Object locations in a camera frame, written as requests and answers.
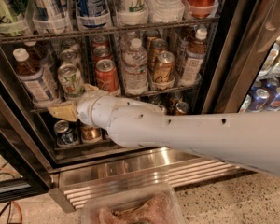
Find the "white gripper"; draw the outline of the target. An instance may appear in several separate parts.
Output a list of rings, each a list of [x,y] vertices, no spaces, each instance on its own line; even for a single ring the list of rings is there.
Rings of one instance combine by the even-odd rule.
[[[98,91],[98,87],[89,83],[83,87],[87,93],[78,101],[77,106],[73,102],[63,102],[51,105],[48,112],[57,119],[76,122],[78,118],[88,126],[106,129],[111,112],[111,95],[106,91]]]

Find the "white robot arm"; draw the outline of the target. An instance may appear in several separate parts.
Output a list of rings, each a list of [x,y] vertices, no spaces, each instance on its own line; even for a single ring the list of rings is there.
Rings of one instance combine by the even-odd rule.
[[[49,112],[102,128],[122,147],[169,147],[280,177],[280,112],[169,116],[102,90],[51,105]]]

